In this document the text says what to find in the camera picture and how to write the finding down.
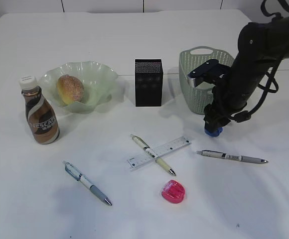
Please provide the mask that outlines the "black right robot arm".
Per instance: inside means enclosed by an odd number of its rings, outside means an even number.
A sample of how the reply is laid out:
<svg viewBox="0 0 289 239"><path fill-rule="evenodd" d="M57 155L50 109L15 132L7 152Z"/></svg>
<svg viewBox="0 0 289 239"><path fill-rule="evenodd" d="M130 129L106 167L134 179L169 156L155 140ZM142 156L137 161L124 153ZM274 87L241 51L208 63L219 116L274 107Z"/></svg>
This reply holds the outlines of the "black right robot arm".
<svg viewBox="0 0 289 239"><path fill-rule="evenodd" d="M275 85L275 73L289 58L289 17L248 23L238 37L238 54L230 68L214 64L202 79L214 84L213 102L204 109L204 129L219 135L230 121L244 122L262 106Z"/></svg>

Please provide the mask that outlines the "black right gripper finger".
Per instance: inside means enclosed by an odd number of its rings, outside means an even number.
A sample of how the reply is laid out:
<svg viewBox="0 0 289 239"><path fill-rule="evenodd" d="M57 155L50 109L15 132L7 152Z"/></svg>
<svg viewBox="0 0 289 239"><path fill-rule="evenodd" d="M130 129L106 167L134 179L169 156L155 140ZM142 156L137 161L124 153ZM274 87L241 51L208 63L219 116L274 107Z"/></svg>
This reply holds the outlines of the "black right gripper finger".
<svg viewBox="0 0 289 239"><path fill-rule="evenodd" d="M204 128L208 132L219 132L219 131L221 131L221 126L220 126L218 121L213 121L213 122L206 121Z"/></svg>

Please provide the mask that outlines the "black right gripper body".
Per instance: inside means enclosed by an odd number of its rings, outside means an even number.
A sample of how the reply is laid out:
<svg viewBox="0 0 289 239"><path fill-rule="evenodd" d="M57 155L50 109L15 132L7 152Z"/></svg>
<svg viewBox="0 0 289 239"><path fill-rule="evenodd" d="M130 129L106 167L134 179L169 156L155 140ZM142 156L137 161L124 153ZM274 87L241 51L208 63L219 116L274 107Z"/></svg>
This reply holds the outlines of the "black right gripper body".
<svg viewBox="0 0 289 239"><path fill-rule="evenodd" d="M213 101L204 109L205 124L228 124L230 121L244 122L251 113L244 110L252 95L250 84L216 85L212 89Z"/></svg>

